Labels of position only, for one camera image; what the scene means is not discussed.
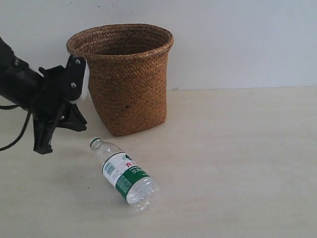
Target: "basket rim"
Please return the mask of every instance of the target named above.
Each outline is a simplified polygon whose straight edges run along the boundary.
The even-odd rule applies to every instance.
[[[140,52],[140,53],[135,53],[135,54],[129,54],[129,55],[98,55],[98,54],[91,54],[91,53],[86,53],[86,52],[81,52],[78,51],[76,49],[74,49],[72,47],[72,44],[79,38],[85,35],[88,35],[90,33],[96,32],[96,31],[100,31],[100,30],[104,30],[107,29],[109,27],[147,27],[147,28],[152,28],[152,29],[156,29],[156,30],[160,30],[161,32],[165,32],[166,35],[168,36],[168,40],[167,42],[155,49],[149,50],[149,51],[145,51],[145,52]],[[66,43],[66,47],[67,47],[67,51],[71,54],[71,55],[75,55],[78,57],[83,57],[86,59],[90,59],[90,60],[129,60],[129,59],[145,59],[145,58],[149,58],[152,57],[154,55],[160,55],[160,54],[164,54],[166,52],[168,52],[171,47],[173,46],[174,43],[174,36],[173,34],[156,25],[151,25],[151,24],[145,24],[145,23],[128,23],[128,24],[110,24],[110,25],[103,25],[103,26],[96,26],[96,27],[92,27],[83,31],[80,31],[76,34],[74,34],[72,37],[70,37]]]

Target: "bottle bottom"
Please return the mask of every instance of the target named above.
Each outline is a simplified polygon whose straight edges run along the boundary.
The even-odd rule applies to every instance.
[[[157,196],[159,187],[151,177],[136,182],[127,195],[127,202],[137,211],[145,211]]]

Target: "plastic water bottle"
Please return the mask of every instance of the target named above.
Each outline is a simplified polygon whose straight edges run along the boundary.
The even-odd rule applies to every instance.
[[[118,146],[98,137],[90,141],[106,179],[137,211],[146,210],[159,190],[155,181]]]

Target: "wicker basket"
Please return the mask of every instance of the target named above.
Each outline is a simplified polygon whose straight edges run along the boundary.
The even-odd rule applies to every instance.
[[[109,132],[122,136],[166,119],[166,68],[173,35],[148,24],[118,24],[82,31],[67,42],[90,68],[89,90]]]

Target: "green label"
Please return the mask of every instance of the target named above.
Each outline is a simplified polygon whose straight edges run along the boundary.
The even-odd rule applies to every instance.
[[[115,188],[126,199],[131,187],[140,179],[149,177],[139,166],[128,168],[118,179]]]

